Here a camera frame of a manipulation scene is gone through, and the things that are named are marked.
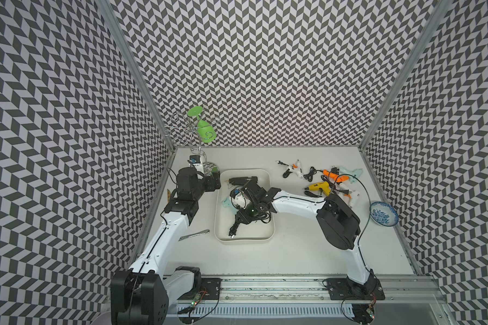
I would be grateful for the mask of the small white glue gun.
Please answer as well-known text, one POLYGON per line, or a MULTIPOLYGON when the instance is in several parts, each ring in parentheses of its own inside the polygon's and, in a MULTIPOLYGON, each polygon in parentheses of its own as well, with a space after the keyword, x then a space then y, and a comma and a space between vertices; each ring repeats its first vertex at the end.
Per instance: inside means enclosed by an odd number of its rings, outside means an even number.
POLYGON ((302 164, 299 160, 297 160, 293 164, 287 164, 282 161, 277 161, 277 164, 285 167, 285 171, 283 172, 282 175, 283 178, 288 178, 293 173, 296 174, 300 179, 304 178, 302 164))

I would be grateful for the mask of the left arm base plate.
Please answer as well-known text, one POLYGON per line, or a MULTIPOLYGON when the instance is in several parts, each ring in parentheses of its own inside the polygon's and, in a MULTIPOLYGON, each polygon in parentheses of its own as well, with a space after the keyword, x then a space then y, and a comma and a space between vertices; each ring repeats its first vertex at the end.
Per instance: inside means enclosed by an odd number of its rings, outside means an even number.
POLYGON ((193 300, 196 294, 203 296, 202 301, 217 301, 220 298, 221 278, 202 278, 194 288, 182 295, 179 300, 193 300))

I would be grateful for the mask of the black hot glue gun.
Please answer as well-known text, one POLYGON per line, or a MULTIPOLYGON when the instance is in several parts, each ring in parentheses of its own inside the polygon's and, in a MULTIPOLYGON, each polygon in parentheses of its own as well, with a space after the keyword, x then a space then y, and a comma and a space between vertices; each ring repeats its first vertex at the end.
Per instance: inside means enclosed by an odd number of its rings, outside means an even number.
POLYGON ((256 183, 258 181, 258 178, 256 176, 232 177, 229 179, 229 184, 234 186, 245 186, 250 181, 256 183))

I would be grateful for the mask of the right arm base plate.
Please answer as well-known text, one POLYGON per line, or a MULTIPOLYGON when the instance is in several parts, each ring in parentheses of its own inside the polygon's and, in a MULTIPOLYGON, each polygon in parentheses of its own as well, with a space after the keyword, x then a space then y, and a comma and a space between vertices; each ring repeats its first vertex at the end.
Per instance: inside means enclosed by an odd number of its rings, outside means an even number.
POLYGON ((386 299, 382 285, 376 278, 369 278, 365 284, 358 284, 348 278, 328 278, 324 286, 332 301, 386 299))

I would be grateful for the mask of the mint green glue gun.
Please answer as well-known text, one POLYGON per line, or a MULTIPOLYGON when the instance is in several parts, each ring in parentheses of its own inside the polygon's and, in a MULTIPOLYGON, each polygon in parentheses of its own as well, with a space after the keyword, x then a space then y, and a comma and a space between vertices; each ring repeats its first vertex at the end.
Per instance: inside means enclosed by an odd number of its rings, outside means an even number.
POLYGON ((222 206, 224 208, 232 209, 233 211, 238 211, 239 208, 236 207, 233 203, 233 199, 231 196, 227 196, 223 201, 222 201, 222 206))

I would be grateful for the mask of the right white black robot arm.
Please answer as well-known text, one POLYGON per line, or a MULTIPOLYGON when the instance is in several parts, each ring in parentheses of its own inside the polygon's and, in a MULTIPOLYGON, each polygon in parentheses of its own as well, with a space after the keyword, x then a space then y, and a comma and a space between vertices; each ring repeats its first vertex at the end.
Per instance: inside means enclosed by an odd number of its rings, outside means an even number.
POLYGON ((269 222, 274 213, 290 213, 315 220, 329 244, 343 252, 348 281, 364 287, 374 281, 373 272, 359 246, 360 219, 337 194, 318 199, 305 198, 279 188, 265 190, 258 185, 257 177, 234 177, 229 183, 235 187, 229 197, 237 209, 229 236, 234 237, 241 224, 269 222), (233 202, 238 196, 243 197, 243 203, 233 202))

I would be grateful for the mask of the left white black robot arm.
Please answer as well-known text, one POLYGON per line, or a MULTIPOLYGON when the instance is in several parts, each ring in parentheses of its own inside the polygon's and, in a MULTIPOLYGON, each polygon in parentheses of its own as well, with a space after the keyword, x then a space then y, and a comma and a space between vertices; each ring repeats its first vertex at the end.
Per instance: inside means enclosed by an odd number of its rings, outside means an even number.
POLYGON ((220 187, 218 169, 207 175, 194 167, 179 170, 176 188, 161 213, 163 223, 157 233, 134 263, 127 270, 116 272, 111 280, 113 324, 162 324, 171 304, 201 290, 199 268, 179 267, 171 276, 165 276, 165 269, 173 247, 198 212, 199 199, 220 187))

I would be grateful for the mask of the yellow glue gun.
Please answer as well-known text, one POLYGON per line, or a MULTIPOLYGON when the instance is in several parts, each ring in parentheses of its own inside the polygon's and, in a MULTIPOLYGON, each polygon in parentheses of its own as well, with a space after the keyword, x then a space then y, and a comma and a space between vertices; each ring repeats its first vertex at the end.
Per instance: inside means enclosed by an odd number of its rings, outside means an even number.
POLYGON ((325 196, 329 196, 332 189, 327 181, 321 181, 314 184, 310 184, 306 187, 308 191, 321 191, 325 196))

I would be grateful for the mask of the cream plastic storage box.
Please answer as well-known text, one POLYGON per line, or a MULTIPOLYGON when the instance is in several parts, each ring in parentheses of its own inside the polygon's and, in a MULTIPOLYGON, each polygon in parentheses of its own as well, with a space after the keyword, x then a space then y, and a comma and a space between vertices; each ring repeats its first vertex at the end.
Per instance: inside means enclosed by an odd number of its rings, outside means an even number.
POLYGON ((235 177, 257 177, 258 185, 268 190, 271 186, 270 175, 264 169, 233 169, 221 173, 221 189, 218 191, 216 203, 214 234, 223 244, 237 244, 244 242, 265 242, 272 238, 275 233, 275 222, 273 214, 271 218, 263 221, 253 221, 249 224, 240 223, 236 234, 231 236, 230 229, 235 223, 237 209, 248 207, 252 203, 248 196, 238 193, 232 199, 231 194, 241 185, 232 185, 230 179, 235 177))

